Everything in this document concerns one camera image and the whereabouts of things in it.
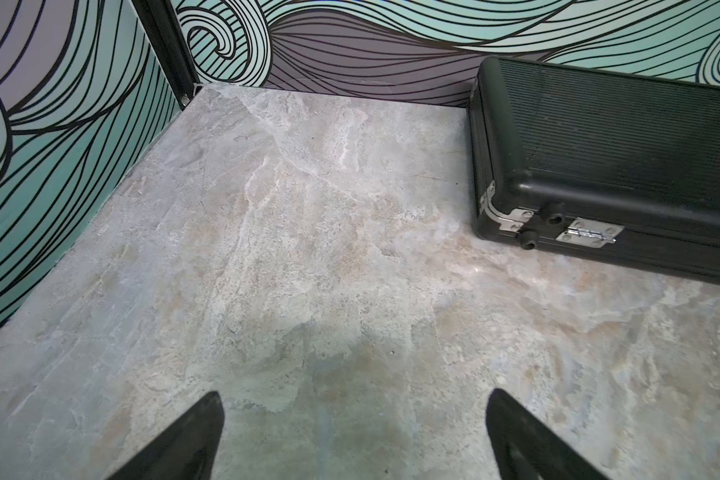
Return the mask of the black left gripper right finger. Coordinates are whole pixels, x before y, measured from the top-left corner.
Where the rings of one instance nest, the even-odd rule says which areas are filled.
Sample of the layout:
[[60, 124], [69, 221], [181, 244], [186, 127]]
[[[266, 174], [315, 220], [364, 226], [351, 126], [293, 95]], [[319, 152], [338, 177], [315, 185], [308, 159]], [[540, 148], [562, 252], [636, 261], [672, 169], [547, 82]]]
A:
[[491, 392], [485, 425], [502, 479], [606, 479], [503, 389]]

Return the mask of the black ribbed hard case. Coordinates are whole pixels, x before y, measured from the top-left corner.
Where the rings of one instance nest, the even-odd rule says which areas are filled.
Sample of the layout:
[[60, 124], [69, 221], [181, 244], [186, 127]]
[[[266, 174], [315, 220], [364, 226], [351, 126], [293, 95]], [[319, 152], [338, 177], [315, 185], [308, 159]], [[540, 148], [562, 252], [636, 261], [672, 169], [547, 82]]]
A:
[[478, 237], [720, 284], [720, 87], [491, 56]]

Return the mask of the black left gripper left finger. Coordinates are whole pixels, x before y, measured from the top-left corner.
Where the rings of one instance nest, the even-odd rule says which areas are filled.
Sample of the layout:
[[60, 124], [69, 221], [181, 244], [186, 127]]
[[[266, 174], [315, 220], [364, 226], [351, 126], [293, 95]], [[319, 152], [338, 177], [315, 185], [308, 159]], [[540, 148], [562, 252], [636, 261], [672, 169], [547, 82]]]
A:
[[206, 393], [109, 479], [210, 479], [224, 419], [219, 393]]

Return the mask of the black corner frame post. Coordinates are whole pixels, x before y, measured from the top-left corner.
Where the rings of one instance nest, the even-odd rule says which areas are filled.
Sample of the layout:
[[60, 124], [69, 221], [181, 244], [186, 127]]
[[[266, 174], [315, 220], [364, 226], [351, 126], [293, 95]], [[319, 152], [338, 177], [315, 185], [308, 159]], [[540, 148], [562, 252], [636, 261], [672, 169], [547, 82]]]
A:
[[139, 20], [181, 109], [197, 94], [200, 79], [169, 0], [132, 0]]

